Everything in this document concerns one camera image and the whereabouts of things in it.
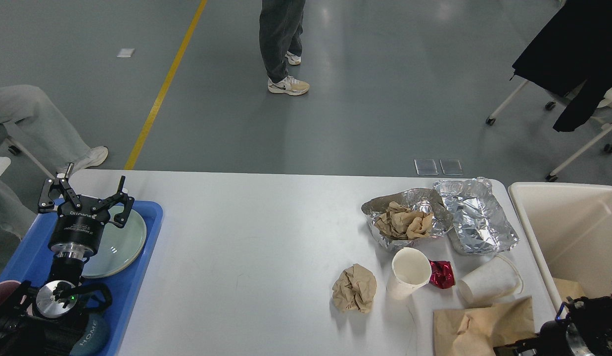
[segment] yellow floor line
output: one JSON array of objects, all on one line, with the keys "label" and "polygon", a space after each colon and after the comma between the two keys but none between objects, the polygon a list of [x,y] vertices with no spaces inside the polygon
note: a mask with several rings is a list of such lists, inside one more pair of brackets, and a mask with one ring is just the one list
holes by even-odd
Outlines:
[{"label": "yellow floor line", "polygon": [[176,54],[176,58],[172,63],[172,67],[170,67],[170,71],[167,73],[165,77],[165,81],[161,86],[161,91],[158,92],[158,96],[156,100],[154,100],[154,105],[152,106],[152,110],[150,110],[147,119],[145,120],[145,124],[143,124],[143,129],[141,129],[141,133],[139,133],[139,138],[134,143],[134,148],[132,148],[132,152],[130,152],[130,156],[125,162],[125,167],[123,169],[131,170],[134,169],[134,164],[136,164],[137,159],[141,153],[141,149],[143,149],[143,144],[145,144],[145,140],[147,139],[147,135],[149,135],[150,129],[152,129],[152,125],[154,124],[154,120],[156,119],[156,115],[158,111],[161,109],[161,104],[163,104],[163,99],[165,99],[165,95],[167,95],[167,90],[169,90],[170,85],[172,84],[172,80],[174,79],[174,75],[176,75],[176,71],[179,68],[179,64],[181,63],[181,59],[185,54],[185,50],[189,44],[189,40],[191,40],[191,36],[193,34],[193,30],[195,30],[195,26],[198,24],[198,20],[200,19],[200,15],[202,14],[202,10],[204,10],[204,5],[207,3],[207,0],[202,0],[198,9],[193,16],[193,20],[189,25],[188,31],[185,34],[185,38],[183,38],[183,42],[181,43],[181,47],[179,47],[179,52]]}]

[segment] white bin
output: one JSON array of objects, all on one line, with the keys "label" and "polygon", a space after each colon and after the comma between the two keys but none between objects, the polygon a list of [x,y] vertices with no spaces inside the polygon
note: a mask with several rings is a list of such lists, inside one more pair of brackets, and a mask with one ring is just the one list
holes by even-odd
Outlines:
[{"label": "white bin", "polygon": [[611,295],[611,186],[519,182],[509,194],[555,307],[552,277],[579,282],[589,298]]}]

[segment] crumpled aluminum foil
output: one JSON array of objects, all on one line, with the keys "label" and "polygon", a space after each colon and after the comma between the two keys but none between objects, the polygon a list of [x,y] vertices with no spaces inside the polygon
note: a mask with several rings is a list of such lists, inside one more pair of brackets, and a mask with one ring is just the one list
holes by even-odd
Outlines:
[{"label": "crumpled aluminum foil", "polygon": [[457,236],[451,244],[462,255],[491,255],[510,250],[519,241],[486,178],[439,180],[434,188],[453,214]]},{"label": "crumpled aluminum foil", "polygon": [[[380,230],[374,226],[374,223],[378,217],[387,210],[390,201],[396,201],[396,203],[410,207],[412,210],[433,213],[433,227],[431,228],[430,237],[421,237],[414,240],[398,240],[381,234]],[[444,203],[442,203],[441,196],[437,194],[437,191],[429,188],[414,188],[392,195],[379,196],[363,204],[361,210],[367,218],[367,225],[370,228],[372,237],[383,246],[383,248],[390,252],[397,252],[403,247],[414,247],[419,243],[431,241],[433,240],[431,237],[438,238],[446,236],[448,230],[453,227],[453,216],[446,210]]]}]

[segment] crumpled brown paper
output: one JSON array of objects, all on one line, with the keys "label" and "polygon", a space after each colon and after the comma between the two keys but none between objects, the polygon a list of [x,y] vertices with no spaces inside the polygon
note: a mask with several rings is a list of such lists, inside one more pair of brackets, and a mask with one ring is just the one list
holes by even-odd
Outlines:
[{"label": "crumpled brown paper", "polygon": [[376,278],[369,269],[354,264],[346,268],[332,287],[332,301],[340,311],[369,313],[376,294]]},{"label": "crumpled brown paper", "polygon": [[429,236],[433,227],[433,213],[415,211],[392,201],[374,225],[394,239],[413,240]]},{"label": "crumpled brown paper", "polygon": [[493,347],[534,338],[532,298],[433,312],[435,356],[495,356]]},{"label": "crumpled brown paper", "polygon": [[561,300],[566,300],[567,297],[572,299],[585,297],[585,291],[583,291],[579,282],[554,277],[552,280],[554,281],[554,285],[557,287],[557,292],[559,293]]}]

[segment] white sneaker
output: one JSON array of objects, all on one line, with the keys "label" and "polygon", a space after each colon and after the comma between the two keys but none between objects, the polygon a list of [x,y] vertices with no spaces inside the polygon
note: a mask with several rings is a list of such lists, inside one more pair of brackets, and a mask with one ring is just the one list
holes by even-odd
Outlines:
[{"label": "white sneaker", "polygon": [[275,94],[302,95],[306,94],[308,89],[310,89],[310,84],[298,81],[290,75],[282,79],[280,83],[273,83],[270,78],[268,79],[268,91]]},{"label": "white sneaker", "polygon": [[[107,158],[107,154],[108,151],[106,146],[91,148],[90,151],[88,151],[84,156],[81,156],[75,162],[73,162],[75,166],[73,167],[73,172],[71,174],[81,171],[84,168],[97,167],[98,165],[104,163]],[[67,168],[68,165],[62,167],[59,173],[65,172]]]},{"label": "white sneaker", "polygon": [[286,58],[288,58],[288,64],[290,65],[300,65],[301,64],[301,57],[300,56],[296,56],[292,53],[290,53],[290,51],[286,52]]}]

